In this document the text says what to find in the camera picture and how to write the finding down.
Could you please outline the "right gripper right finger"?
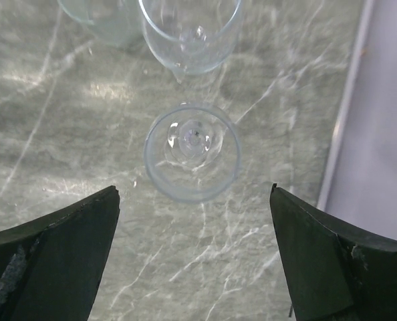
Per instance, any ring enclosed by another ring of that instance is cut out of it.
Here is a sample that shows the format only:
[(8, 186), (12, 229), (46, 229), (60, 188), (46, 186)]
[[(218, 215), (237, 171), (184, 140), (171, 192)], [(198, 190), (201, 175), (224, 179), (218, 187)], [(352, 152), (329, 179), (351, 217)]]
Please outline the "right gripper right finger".
[(273, 185), (275, 236), (297, 320), (397, 320), (397, 241)]

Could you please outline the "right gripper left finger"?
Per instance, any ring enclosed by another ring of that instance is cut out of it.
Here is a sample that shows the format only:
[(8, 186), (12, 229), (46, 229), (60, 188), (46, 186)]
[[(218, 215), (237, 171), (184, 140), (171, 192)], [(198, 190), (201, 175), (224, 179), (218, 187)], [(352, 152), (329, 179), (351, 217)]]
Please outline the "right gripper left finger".
[(119, 215), (109, 186), (0, 231), (0, 320), (87, 320)]

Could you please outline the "clear wine glass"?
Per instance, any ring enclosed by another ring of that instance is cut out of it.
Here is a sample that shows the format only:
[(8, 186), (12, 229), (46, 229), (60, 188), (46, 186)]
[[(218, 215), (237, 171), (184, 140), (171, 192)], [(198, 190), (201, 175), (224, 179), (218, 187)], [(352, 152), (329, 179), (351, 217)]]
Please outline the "clear wine glass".
[(179, 203), (205, 203), (238, 177), (239, 135), (222, 109), (206, 102), (182, 102), (150, 127), (144, 166), (163, 195)]
[(137, 1), (59, 0), (58, 4), (74, 21), (113, 47), (127, 48), (142, 37)]
[(144, 39), (178, 83), (217, 69), (234, 51), (243, 2), (139, 1)]

